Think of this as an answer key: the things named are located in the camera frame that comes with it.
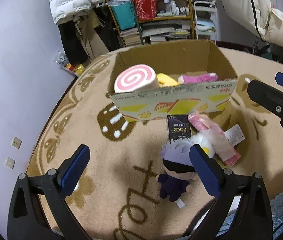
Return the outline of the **pink plastic plush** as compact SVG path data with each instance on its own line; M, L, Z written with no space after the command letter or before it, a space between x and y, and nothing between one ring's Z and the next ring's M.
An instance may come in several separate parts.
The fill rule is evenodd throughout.
M224 131L207 115L191 113L188 120L199 134L210 142L214 152L226 165L232 167L240 159L241 155L231 145Z

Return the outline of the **white haired purple doll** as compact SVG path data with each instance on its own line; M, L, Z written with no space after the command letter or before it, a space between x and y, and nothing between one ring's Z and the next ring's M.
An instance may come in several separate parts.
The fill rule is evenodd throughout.
M188 138L171 140L162 146L160 152L164 173L156 176L160 183L159 196L161 199L169 198L170 202L176 202L180 208L180 197L192 191L190 181L196 175L189 158L192 145Z

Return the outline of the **pink white plush animal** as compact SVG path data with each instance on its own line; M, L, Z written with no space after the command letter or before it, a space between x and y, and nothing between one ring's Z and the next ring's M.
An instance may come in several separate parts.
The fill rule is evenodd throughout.
M181 84L188 84L188 83L203 83L203 82L215 82L218 80L218 75L216 73L208 73L202 74L199 76L188 76L188 75L181 75L177 82Z

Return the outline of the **pink swirl roll plush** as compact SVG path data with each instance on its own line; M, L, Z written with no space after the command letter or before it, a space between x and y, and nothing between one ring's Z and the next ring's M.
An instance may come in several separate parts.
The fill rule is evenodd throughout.
M128 93L159 88L154 69L146 64L137 64L121 72L114 82L115 93Z

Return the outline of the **white paper tag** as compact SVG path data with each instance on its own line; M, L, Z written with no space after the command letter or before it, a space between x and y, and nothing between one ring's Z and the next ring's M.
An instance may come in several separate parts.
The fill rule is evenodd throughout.
M235 147L245 139L244 133L242 132L239 124L234 125L232 128L225 131L224 134L233 147Z

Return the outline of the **beige patterned round rug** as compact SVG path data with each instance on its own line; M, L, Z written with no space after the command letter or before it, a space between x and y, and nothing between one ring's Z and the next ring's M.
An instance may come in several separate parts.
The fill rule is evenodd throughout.
M283 64L248 53L223 49L238 74L237 88L223 112L210 118L227 130L239 125L244 141L237 145L236 174L263 176L270 198L283 191L283 128L277 116L250 101L247 83L258 79L276 86ZM167 142L164 119L127 122L107 87L117 54L95 59L65 95L35 148L27 173L45 174L69 158L80 144L91 158L66 202L92 238L175 239L196 224L212 198L201 181L182 195L184 208L159 197L161 147Z

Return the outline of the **white rolling cart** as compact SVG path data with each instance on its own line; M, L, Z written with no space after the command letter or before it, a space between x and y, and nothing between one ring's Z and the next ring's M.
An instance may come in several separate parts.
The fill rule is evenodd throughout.
M205 38L216 43L216 1L194 1L193 9L196 39Z

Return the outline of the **yellow dog plush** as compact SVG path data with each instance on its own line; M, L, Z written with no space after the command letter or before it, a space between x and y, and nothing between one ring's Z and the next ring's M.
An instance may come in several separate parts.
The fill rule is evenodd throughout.
M158 73L156 76L160 87L173 87L179 85L175 79L166 74Z

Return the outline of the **snack bags on floor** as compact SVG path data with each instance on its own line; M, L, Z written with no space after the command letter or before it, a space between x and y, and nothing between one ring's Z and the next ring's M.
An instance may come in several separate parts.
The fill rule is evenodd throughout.
M63 70L69 72L69 74L77 77L79 77L85 71L85 67L82 64L71 64L64 51L58 52L54 62Z

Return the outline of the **stack of books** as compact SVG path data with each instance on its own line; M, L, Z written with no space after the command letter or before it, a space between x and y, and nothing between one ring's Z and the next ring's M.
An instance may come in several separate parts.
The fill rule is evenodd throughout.
M139 30L137 27L121 30L120 38L122 39L125 47L141 45L144 43L139 35Z

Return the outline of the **red gift bag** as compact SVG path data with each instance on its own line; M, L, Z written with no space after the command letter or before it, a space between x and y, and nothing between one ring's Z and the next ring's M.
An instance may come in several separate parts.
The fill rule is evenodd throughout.
M152 20L157 16L159 0L133 0L139 21Z

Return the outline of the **wooden shelf rack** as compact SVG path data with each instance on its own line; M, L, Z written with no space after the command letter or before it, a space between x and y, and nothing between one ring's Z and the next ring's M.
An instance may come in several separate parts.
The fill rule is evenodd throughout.
M192 39L191 0L106 0L121 46Z

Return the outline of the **teal storage bag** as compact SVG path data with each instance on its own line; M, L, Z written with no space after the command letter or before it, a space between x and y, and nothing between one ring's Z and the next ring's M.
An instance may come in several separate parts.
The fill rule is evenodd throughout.
M131 0L110 0L106 4L112 9L120 30L135 27L136 20Z

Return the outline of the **lower wall socket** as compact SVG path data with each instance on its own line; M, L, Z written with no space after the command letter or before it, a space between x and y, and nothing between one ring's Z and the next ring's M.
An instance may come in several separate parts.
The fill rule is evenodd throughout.
M14 168L15 166L15 160L11 159L10 157L7 157L6 161L5 161L5 165L11 169Z

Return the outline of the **upper wall socket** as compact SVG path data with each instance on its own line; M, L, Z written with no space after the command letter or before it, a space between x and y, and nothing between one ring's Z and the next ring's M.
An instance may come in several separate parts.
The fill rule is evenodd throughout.
M13 138L13 141L12 141L12 143L11 143L11 145L12 145L14 148L18 149L18 150L20 149L21 144L22 144L22 140L19 139L18 137L14 137L14 138Z

